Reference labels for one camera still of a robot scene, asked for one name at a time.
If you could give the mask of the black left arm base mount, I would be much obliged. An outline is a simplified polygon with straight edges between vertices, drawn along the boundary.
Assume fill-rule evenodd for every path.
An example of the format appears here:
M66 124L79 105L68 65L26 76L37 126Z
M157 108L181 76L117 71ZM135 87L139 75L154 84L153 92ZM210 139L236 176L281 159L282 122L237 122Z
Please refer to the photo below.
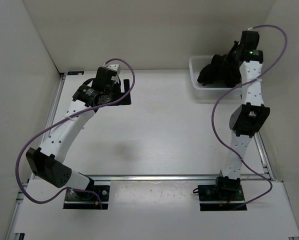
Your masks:
M110 183L99 182L93 179L87 186L88 191L73 191L65 192L63 209L65 210L107 210L110 198Z

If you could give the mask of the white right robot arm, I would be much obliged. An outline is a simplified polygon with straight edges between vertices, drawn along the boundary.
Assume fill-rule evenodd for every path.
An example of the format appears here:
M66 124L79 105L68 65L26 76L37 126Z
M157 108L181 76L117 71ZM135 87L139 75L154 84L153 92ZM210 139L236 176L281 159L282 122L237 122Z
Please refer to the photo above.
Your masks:
M228 54L237 65L241 76L242 102L229 120L229 152L214 187L214 195L220 200L225 200L239 191L241 167L247 147L270 114L270 108L265 106L262 97L261 71L264 59L263 52L257 49L259 40L257 31L245 30L240 41L235 43Z

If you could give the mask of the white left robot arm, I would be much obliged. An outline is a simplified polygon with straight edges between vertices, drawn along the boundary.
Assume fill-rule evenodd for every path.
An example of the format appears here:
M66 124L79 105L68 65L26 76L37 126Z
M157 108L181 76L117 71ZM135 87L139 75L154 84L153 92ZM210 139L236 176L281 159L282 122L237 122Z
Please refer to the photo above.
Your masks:
M115 102L124 95L121 87L128 88L129 82L121 83L119 73L119 64L99 67L96 76L86 80L73 94L63 123L52 129L37 149L27 150L26 159L36 176L56 188L77 189L83 200L94 196L92 179L67 167L64 161L84 125L96 114L95 107Z

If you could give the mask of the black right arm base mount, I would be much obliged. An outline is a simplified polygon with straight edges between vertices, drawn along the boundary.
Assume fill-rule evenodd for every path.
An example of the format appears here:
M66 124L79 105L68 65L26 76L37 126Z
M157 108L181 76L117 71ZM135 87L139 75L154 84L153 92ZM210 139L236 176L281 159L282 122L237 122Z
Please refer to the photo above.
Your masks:
M246 211L241 180L218 176L214 184L201 184L192 191L199 198L201 212Z

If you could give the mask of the black shorts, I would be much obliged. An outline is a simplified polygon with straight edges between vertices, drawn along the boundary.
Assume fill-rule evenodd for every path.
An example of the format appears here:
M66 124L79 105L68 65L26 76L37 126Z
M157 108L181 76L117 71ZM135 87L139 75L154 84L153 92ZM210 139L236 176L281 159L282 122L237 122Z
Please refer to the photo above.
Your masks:
M203 86L222 83L227 88L233 88L241 83L239 62L227 54L215 54L200 71L197 82Z

